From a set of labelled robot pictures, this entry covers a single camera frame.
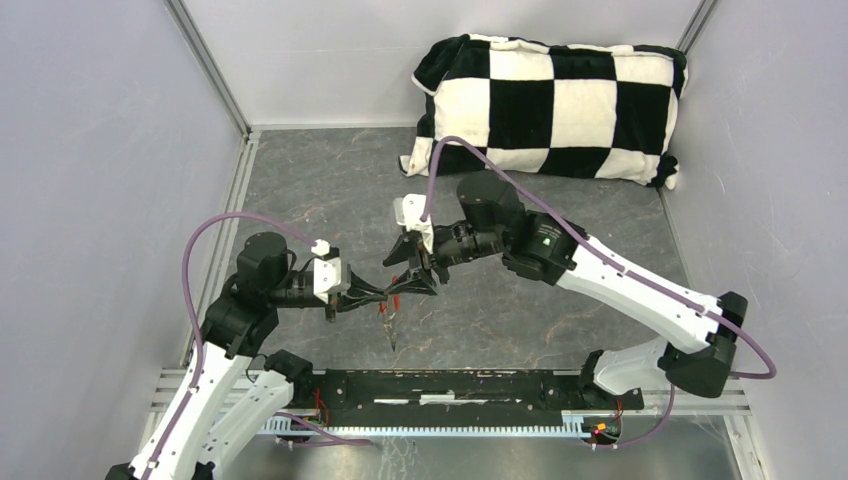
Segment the red grey keyring holder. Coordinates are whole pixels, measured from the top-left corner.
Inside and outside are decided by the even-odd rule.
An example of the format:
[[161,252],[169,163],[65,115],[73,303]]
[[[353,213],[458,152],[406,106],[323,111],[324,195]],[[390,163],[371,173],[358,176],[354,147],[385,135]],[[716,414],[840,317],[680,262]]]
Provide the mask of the red grey keyring holder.
[[400,300],[397,294],[386,294],[386,298],[378,303],[378,316],[382,319],[383,328],[389,341],[391,351],[397,351],[397,334],[395,317],[399,311]]

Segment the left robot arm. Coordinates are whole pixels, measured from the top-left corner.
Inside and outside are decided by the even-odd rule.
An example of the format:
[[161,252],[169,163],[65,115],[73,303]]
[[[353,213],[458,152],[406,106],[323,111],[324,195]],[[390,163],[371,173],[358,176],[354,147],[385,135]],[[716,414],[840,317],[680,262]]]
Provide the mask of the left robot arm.
[[267,357],[263,370],[234,406],[222,406],[282,309],[318,308],[327,320],[385,293],[355,275],[335,247],[320,248],[301,269],[285,238],[255,234],[237,267],[208,307],[201,342],[177,394],[148,443],[110,479],[220,479],[260,428],[285,406],[302,407],[314,394],[311,362],[285,350]]

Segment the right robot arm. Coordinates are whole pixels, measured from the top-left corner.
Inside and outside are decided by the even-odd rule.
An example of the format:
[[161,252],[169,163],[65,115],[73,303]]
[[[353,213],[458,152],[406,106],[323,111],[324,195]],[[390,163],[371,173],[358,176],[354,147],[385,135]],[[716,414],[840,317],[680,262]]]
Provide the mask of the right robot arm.
[[589,355],[577,382],[585,405],[602,408],[665,383],[699,397],[722,395],[747,311],[743,296],[700,294],[623,259],[580,226],[527,209],[516,187],[492,171],[463,178],[456,196],[464,216],[450,225],[421,217],[423,194],[394,200],[401,234],[383,263],[408,268],[389,293],[434,295],[450,267],[498,255],[521,278],[587,295],[656,333],[634,347]]

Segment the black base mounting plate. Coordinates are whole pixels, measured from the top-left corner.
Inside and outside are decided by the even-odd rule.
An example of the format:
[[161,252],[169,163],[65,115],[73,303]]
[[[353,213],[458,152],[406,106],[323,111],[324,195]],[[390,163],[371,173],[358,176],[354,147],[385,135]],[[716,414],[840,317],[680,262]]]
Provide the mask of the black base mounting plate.
[[640,390],[597,393],[559,370],[326,370],[303,375],[290,410],[321,409],[332,427],[534,427],[564,412],[637,411]]

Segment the black white checkered pillow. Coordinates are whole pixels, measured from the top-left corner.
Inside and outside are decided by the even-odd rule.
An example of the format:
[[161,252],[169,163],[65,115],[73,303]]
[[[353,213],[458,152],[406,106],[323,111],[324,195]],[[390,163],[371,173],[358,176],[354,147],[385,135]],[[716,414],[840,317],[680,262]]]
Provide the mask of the black white checkered pillow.
[[425,111],[399,168],[451,175],[493,162],[673,189],[680,167],[669,146],[687,80],[686,56],[665,46],[449,37],[413,71]]

